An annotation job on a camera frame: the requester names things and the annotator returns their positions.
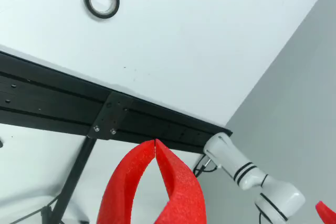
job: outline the red foam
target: red foam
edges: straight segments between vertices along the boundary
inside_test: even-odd
[[[155,155],[170,199],[155,224],[206,224],[203,193],[195,175],[161,141],[154,144],[151,140],[138,145],[119,163],[106,187],[97,224],[131,223],[136,188]]]
[[[136,146],[114,170],[101,201],[97,224],[130,224],[140,178],[155,158],[154,140]]]
[[[155,154],[170,199],[155,224],[205,224],[204,197],[193,172],[160,140]]]
[[[316,211],[325,224],[336,224],[336,213],[327,207],[323,202],[318,202]]]

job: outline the bolt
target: bolt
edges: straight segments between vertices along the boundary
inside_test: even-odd
[[[93,129],[94,129],[94,131],[95,131],[95,132],[98,132],[98,131],[100,131],[100,129],[99,129],[99,127],[98,127],[98,125],[96,125],[95,127],[93,127]]]

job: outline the gray wall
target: gray wall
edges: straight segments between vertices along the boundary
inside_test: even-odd
[[[336,210],[336,0],[318,0],[227,126],[254,163],[306,196],[291,223],[322,223],[319,200]],[[258,223],[259,189],[222,171],[200,183],[209,224]]]

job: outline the wire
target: wire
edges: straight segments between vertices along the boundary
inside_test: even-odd
[[[195,165],[195,168],[193,169],[193,173],[196,176],[196,178],[201,174],[201,173],[212,173],[214,171],[217,170],[217,166],[215,168],[213,168],[212,170],[205,170],[204,165],[202,165],[202,167],[200,169],[198,169],[198,165],[200,164],[200,162],[204,159],[206,155],[203,154],[203,156],[201,157],[201,159],[198,161],[197,165]]]
[[[49,203],[47,204],[47,207],[50,207],[50,206],[51,206],[51,205],[58,199],[58,197],[59,197],[59,195],[57,195],[51,202],[49,202]],[[31,212],[30,214],[27,214],[26,216],[23,216],[22,218],[13,221],[13,222],[11,222],[10,224],[17,224],[17,223],[19,223],[20,221],[23,221],[23,220],[29,218],[30,216],[33,216],[33,215],[37,214],[38,212],[41,212],[41,211],[43,210],[43,208],[44,208],[44,207],[42,207],[42,208],[40,208],[40,209],[38,209],[38,210],[36,210],[36,211],[34,211],[34,212]]]

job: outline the black metal frame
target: black metal frame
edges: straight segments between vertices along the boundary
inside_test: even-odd
[[[154,103],[0,52],[0,123],[86,136],[53,211],[59,224],[96,139],[202,153],[218,132],[232,132]]]

